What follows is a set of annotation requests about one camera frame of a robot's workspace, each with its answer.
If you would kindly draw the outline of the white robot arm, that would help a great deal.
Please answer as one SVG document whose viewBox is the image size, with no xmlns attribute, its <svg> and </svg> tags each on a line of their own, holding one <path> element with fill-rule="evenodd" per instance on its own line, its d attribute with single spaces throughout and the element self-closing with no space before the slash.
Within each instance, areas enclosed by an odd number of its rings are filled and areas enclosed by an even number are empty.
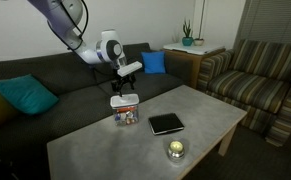
<svg viewBox="0 0 291 180">
<path fill-rule="evenodd" d="M 87 10 L 84 0 L 28 0 L 47 19 L 51 31 L 68 47 L 89 65 L 110 63 L 115 73 L 112 89 L 119 96 L 121 89 L 129 83 L 134 89 L 136 78 L 134 72 L 142 67 L 139 62 L 127 63 L 117 32 L 113 29 L 104 30 L 97 42 L 86 43 L 83 29 L 78 27 L 83 10 Z"/>
</svg>

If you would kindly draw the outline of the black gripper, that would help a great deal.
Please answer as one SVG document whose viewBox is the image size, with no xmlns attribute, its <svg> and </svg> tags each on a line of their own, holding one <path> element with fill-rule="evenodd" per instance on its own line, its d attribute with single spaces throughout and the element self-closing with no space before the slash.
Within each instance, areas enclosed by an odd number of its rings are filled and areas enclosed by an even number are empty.
<svg viewBox="0 0 291 180">
<path fill-rule="evenodd" d="M 129 83 L 131 90 L 135 90 L 135 87 L 134 87 L 135 81 L 136 81 L 136 78 L 135 78 L 135 76 L 133 74 L 129 74 L 129 75 L 126 75 L 124 77 L 116 75 L 115 79 L 111 81 L 111 85 L 112 85 L 113 89 L 118 89 L 117 93 L 118 93 L 118 95 L 120 97 L 122 97 L 123 96 L 123 93 L 122 93 L 122 90 L 121 90 L 122 87 L 126 83 Z"/>
</svg>

